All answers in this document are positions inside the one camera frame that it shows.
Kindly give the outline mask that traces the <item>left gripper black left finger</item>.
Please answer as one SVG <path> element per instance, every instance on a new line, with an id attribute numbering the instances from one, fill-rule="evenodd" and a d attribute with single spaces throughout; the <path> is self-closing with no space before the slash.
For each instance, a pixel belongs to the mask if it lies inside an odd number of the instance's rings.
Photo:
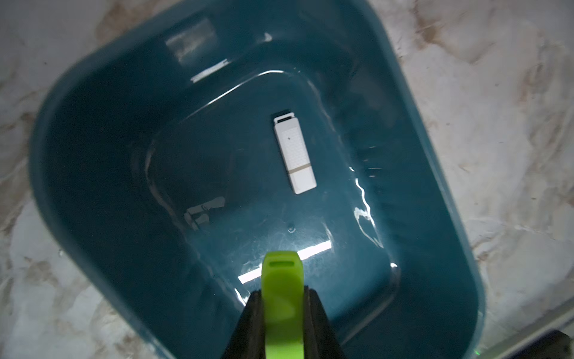
<path id="1" fill-rule="evenodd" d="M 228 342 L 223 359 L 265 359 L 265 318 L 262 293 L 251 293 Z"/>

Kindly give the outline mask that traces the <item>green usb flash drive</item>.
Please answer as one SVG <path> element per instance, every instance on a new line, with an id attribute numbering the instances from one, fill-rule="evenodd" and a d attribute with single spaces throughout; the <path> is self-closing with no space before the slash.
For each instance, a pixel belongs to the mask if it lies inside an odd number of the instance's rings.
<path id="1" fill-rule="evenodd" d="M 303 358 L 303 263 L 294 251 L 266 254 L 262 302 L 267 358 Z"/>

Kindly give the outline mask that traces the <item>teal plastic storage box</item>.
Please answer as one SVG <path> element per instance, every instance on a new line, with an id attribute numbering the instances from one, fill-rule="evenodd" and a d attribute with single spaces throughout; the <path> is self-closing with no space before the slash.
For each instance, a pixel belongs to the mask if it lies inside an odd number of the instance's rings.
<path id="1" fill-rule="evenodd" d="M 293 112 L 317 187 L 274 131 Z M 65 73 L 31 138 L 55 239 L 164 358 L 222 356 L 302 251 L 348 358 L 472 358 L 477 266 L 367 1 L 182 1 Z"/>

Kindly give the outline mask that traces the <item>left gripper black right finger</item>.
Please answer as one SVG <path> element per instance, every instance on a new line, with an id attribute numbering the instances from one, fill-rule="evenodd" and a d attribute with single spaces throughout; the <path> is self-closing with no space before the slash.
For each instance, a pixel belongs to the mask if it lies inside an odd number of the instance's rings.
<path id="1" fill-rule="evenodd" d="M 305 359 L 346 358 L 318 293 L 308 286 L 303 295 L 303 348 Z"/>

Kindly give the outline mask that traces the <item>white usb drive with loop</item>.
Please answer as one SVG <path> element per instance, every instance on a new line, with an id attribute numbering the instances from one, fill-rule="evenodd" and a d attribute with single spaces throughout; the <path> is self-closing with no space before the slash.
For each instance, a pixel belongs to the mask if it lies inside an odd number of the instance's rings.
<path id="1" fill-rule="evenodd" d="M 274 131 L 295 194 L 317 187 L 299 120 L 293 112 L 274 118 Z"/>

